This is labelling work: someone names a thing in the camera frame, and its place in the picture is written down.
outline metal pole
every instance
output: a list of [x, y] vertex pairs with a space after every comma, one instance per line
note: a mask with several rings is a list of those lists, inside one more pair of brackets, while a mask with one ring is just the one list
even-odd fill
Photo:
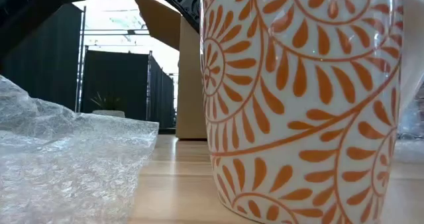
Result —
[[87, 15], [87, 6], [84, 6], [82, 24], [81, 24], [81, 36], [80, 36], [80, 46], [79, 46], [79, 59], [78, 59], [78, 70], [77, 70], [77, 90], [75, 98], [75, 112], [80, 112], [80, 90], [81, 90], [81, 71], [82, 71], [82, 57], [84, 53], [84, 34], [85, 34], [85, 18]]

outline black partition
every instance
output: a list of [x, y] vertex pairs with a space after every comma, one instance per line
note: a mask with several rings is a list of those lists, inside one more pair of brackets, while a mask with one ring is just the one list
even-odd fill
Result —
[[101, 97], [119, 98], [119, 110], [126, 118], [155, 121], [170, 128], [174, 120], [174, 83], [151, 54], [130, 54], [88, 50], [85, 55], [81, 112], [99, 107]]
[[40, 98], [75, 109], [81, 10], [62, 6], [1, 62], [1, 75]]

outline orange swirl pattern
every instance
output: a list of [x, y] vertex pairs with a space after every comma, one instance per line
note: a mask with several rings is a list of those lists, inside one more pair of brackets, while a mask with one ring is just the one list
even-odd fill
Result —
[[403, 0], [203, 0], [219, 198], [263, 223], [377, 223], [399, 109]]

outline cardboard box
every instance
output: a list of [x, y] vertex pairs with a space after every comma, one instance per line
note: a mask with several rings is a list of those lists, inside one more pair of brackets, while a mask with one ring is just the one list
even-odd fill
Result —
[[135, 0], [152, 37], [180, 51], [176, 136], [206, 139], [199, 34], [176, 11], [155, 0]]

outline mug handle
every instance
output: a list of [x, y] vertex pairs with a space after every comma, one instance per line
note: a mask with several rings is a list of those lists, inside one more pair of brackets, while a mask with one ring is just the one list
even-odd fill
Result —
[[399, 116], [415, 97], [424, 76], [424, 0], [404, 0], [403, 10]]

